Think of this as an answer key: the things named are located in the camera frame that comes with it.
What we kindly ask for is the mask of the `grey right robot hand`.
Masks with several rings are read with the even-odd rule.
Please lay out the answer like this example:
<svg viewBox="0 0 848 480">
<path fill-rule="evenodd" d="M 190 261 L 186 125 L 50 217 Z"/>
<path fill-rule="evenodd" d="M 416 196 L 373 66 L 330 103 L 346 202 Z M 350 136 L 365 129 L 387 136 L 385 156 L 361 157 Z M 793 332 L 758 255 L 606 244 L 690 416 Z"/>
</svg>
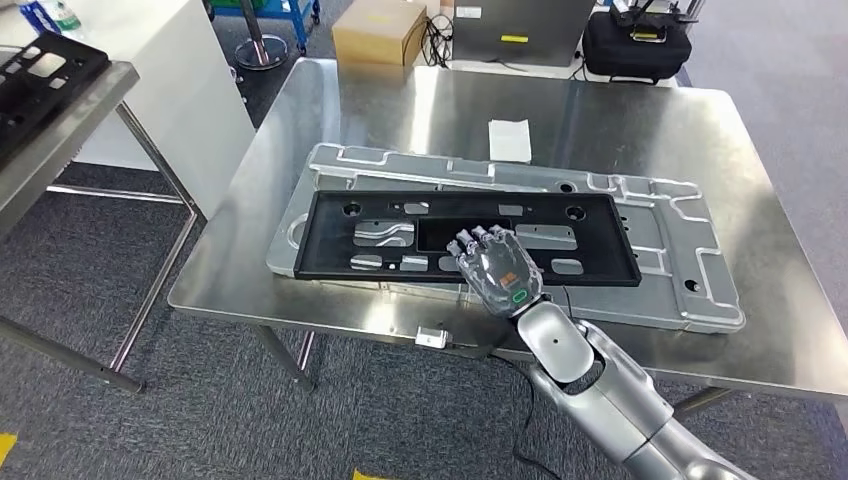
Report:
<svg viewBox="0 0 848 480">
<path fill-rule="evenodd" d="M 469 287 L 495 316 L 520 316 L 542 297 L 543 276 L 514 231 L 463 229 L 446 246 Z"/>
</svg>

